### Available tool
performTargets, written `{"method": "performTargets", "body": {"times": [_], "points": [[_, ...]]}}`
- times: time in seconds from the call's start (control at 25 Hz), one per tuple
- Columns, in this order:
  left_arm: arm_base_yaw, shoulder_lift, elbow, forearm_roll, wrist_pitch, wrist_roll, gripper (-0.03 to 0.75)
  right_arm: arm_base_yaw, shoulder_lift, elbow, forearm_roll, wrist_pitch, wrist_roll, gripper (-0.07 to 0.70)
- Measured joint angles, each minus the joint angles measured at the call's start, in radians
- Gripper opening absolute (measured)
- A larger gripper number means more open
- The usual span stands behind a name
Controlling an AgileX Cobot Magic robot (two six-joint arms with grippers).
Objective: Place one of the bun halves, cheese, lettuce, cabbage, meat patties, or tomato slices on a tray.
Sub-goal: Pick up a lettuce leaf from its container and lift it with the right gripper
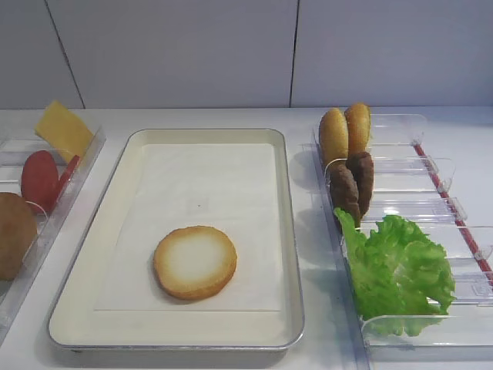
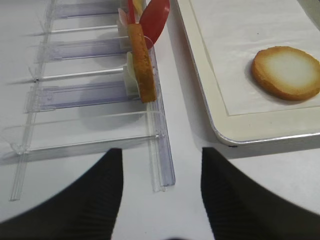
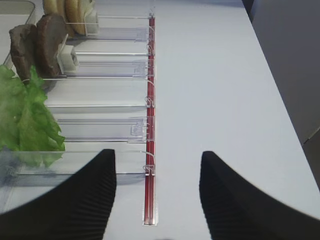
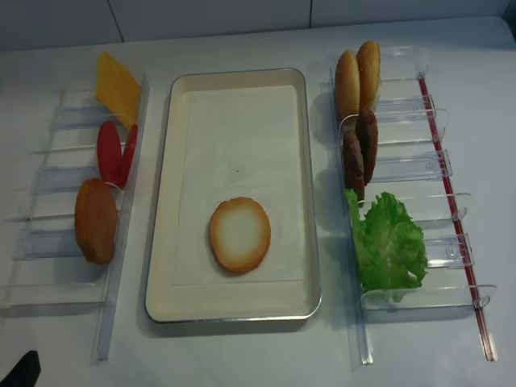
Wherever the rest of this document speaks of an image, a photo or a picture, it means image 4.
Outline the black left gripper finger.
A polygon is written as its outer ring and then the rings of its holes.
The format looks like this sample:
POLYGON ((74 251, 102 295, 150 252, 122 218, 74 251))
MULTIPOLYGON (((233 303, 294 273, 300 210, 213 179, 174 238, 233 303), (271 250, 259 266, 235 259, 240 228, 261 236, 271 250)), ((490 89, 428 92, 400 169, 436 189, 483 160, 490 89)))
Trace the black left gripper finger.
POLYGON ((0 387, 35 387, 40 373, 39 354, 31 350, 1 380, 0 387))

